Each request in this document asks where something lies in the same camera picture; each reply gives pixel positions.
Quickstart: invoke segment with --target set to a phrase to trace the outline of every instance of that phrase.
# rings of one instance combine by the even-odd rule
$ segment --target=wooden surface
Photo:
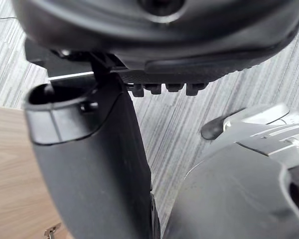
[[[61,219],[31,151],[22,111],[0,108],[0,239],[44,239]],[[62,225],[56,239],[72,238]]]

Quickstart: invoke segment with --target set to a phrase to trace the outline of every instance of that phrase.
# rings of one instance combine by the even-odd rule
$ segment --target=curved black plastic
[[[14,0],[27,35],[48,48],[172,59],[271,47],[299,23],[299,0],[186,0],[170,24],[138,0]]]
[[[51,117],[52,131],[57,128],[59,136],[72,134],[71,140],[49,142],[46,137],[44,143],[39,141],[51,128],[47,120],[32,115],[51,114],[51,109],[40,101],[25,104],[38,164],[56,208],[75,238],[153,239],[156,235],[158,239],[153,232],[159,222],[152,209],[150,168],[133,103],[116,74],[110,74],[104,83],[92,93],[97,95],[99,107],[91,111],[77,104],[84,97],[54,101],[55,110],[62,109],[62,117]],[[35,98],[35,91],[28,99]],[[110,107],[104,111],[103,105]],[[85,129],[83,137],[77,134],[79,129]]]

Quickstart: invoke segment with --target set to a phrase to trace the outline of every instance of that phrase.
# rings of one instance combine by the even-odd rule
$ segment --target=hole
[[[53,91],[47,91],[49,85],[41,85],[35,88],[29,96],[32,105],[43,105],[52,102],[64,102],[82,96],[86,91],[82,88],[54,86]]]
[[[144,10],[155,16],[169,16],[178,12],[184,0],[139,0]]]

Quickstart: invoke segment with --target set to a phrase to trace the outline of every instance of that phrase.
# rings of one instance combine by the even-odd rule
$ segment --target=striped carpet
[[[9,0],[0,0],[0,18],[11,16]],[[45,70],[25,60],[24,37],[15,19],[0,20],[0,106],[20,108],[24,94],[46,82]],[[196,97],[162,90],[133,101],[164,230],[185,174],[210,144],[199,135],[205,122],[259,103],[285,102],[299,110],[299,35],[274,58],[225,76]]]

